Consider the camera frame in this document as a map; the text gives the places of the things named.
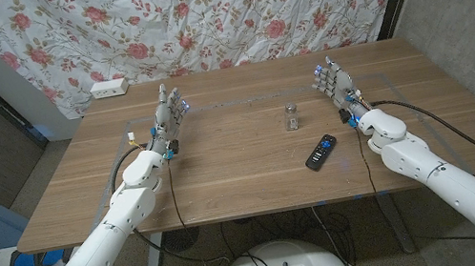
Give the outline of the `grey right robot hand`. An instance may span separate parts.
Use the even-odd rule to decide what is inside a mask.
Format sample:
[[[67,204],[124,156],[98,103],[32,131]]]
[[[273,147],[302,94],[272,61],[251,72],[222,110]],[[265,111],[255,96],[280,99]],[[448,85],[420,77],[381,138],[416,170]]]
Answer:
[[[342,69],[340,64],[325,56],[326,65],[318,65],[314,69],[312,88],[323,92],[336,105],[341,122],[357,128],[360,119],[372,108],[363,101],[361,91],[354,85],[351,76]]]

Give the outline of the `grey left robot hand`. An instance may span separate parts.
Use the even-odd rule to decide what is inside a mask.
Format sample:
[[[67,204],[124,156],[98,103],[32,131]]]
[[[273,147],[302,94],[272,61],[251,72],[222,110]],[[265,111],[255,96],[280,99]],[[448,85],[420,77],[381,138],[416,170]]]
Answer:
[[[181,98],[177,88],[173,88],[168,92],[166,86],[160,84],[158,90],[155,123],[150,130],[152,138],[146,149],[159,153],[164,159],[170,160],[178,153],[179,128],[190,105]]]

